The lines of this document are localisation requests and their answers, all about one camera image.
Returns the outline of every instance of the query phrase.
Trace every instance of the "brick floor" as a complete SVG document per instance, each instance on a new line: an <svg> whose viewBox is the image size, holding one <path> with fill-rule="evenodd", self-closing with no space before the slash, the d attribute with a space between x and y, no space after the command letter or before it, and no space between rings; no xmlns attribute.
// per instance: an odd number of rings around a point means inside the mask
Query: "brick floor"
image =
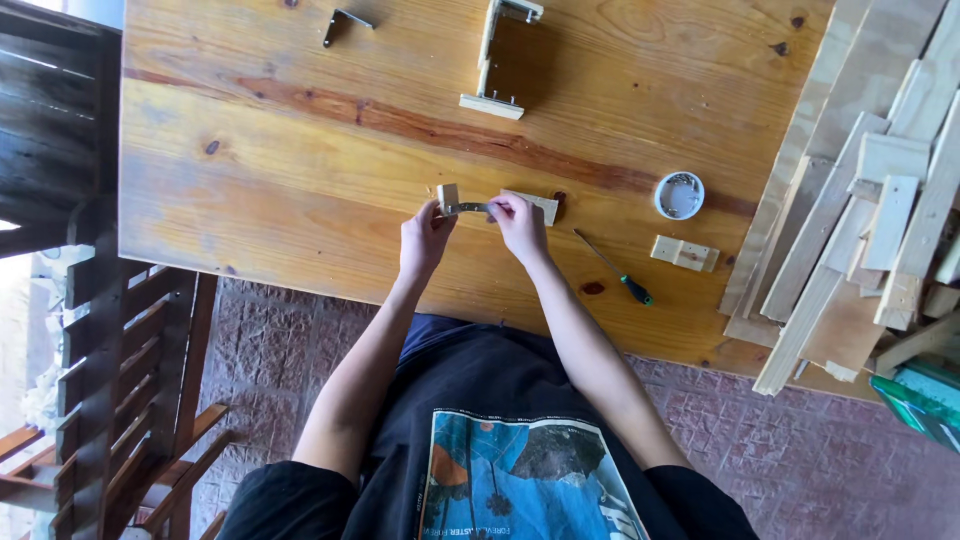
<svg viewBox="0 0 960 540"><path fill-rule="evenodd" d="M317 393L375 313L221 280L200 405L230 405L219 429L240 439L195 488L194 539L227 508L245 474L290 457ZM743 505L761 538L960 534L960 457L882 405L790 388L762 397L746 378L630 361L691 461Z"/></svg>

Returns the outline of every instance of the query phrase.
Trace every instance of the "wooden table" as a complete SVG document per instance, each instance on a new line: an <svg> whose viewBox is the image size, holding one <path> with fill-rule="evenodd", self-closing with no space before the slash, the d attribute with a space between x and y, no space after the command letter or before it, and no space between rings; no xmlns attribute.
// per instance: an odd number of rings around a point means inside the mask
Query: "wooden table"
<svg viewBox="0 0 960 540"><path fill-rule="evenodd" d="M544 2L540 25L496 45L490 88L527 109L513 121L458 107L476 87L486 0L129 0L121 254L380 303L399 224L436 184L458 184L461 201L563 192L551 253L619 346L755 376L768 350L725 338L716 306L832 2ZM324 49L337 7L376 29ZM680 170L708 196L674 222L652 191ZM639 305L573 228L656 304ZM658 234L719 249L716 270L650 258ZM606 290L583 292L595 282ZM546 331L480 214L462 216L420 310ZM872 394L813 366L800 384Z"/></svg>

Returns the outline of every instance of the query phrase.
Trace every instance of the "black t-shirt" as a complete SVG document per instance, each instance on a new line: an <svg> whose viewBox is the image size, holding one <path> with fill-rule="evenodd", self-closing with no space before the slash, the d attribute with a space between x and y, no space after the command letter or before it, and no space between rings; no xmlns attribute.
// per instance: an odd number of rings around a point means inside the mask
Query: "black t-shirt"
<svg viewBox="0 0 960 540"><path fill-rule="evenodd" d="M552 347L490 325L404 356L361 487L295 462L240 485L221 540L756 538L684 467L641 472Z"/></svg>

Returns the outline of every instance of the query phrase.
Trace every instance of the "screwdriver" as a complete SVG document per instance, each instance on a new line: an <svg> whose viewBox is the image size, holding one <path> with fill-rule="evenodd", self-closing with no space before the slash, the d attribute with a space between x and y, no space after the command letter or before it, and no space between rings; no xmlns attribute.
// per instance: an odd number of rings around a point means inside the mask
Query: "screwdriver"
<svg viewBox="0 0 960 540"><path fill-rule="evenodd" d="M627 288L630 289L630 294L633 294L634 298L636 298L638 302L644 304L645 306L652 306L654 304L654 299L653 297L650 296L650 293L647 292L647 289L641 287L634 280L630 279L630 276L617 270L616 266L613 266L613 264L609 260L607 260L607 258L604 257L602 253L597 251L597 249L593 247L593 244L591 244L586 238L583 238L583 236L580 234L579 231L574 229L573 233L576 234L578 238L583 240L584 243L586 243L590 247L590 249L593 250L593 253L597 254L598 257L603 259L603 261L606 262L607 265L610 266L610 268L614 272L616 272L617 276L620 276L620 282L627 285Z"/></svg>

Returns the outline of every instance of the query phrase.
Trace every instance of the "green screwdriver handle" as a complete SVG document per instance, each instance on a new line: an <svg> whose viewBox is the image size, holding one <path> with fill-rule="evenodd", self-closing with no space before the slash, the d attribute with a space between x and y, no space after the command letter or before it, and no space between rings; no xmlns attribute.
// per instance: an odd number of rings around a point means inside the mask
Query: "green screwdriver handle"
<svg viewBox="0 0 960 540"><path fill-rule="evenodd" d="M650 293L647 292L647 289L636 284L635 281L630 279L630 276L623 276L620 280L623 284L627 285L627 288L630 289L630 294L633 294L638 302L645 306L652 306L654 304L654 299L650 296Z"/></svg>

